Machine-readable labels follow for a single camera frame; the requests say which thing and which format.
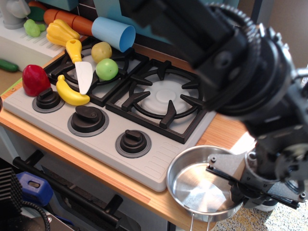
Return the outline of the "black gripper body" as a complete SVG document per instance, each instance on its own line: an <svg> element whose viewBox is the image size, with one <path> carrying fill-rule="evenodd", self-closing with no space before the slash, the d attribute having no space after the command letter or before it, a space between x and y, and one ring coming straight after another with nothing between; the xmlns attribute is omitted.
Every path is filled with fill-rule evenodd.
<svg viewBox="0 0 308 231"><path fill-rule="evenodd" d="M244 185L245 198L259 198L262 195L291 207L299 208L307 201L307 187L304 181L278 180L257 174L257 154L251 150L242 154L211 153L207 171L229 182Z"/></svg>

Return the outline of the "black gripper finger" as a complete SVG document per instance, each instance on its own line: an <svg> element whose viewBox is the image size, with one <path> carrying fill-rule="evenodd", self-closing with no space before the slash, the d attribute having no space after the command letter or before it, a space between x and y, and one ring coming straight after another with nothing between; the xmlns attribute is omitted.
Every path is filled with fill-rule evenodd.
<svg viewBox="0 0 308 231"><path fill-rule="evenodd" d="M264 201L268 201L270 199L271 198L266 195L262 195L259 198L245 198L243 207L244 208L255 208L256 206L263 204Z"/></svg>
<svg viewBox="0 0 308 231"><path fill-rule="evenodd" d="M231 182L230 183L231 189L231 200L233 202L243 202L244 201L244 185L238 182Z"/></svg>

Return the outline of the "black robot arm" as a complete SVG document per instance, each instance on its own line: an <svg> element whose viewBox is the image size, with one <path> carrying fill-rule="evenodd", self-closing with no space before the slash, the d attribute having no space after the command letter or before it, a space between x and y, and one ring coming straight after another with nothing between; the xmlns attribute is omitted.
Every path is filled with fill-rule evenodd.
<svg viewBox="0 0 308 231"><path fill-rule="evenodd" d="M308 197L307 69L294 67L281 35L243 12L198 0L123 0L125 14L177 47L198 74L203 107L241 121L256 145L211 154L208 171L253 208L272 199L292 208Z"/></svg>

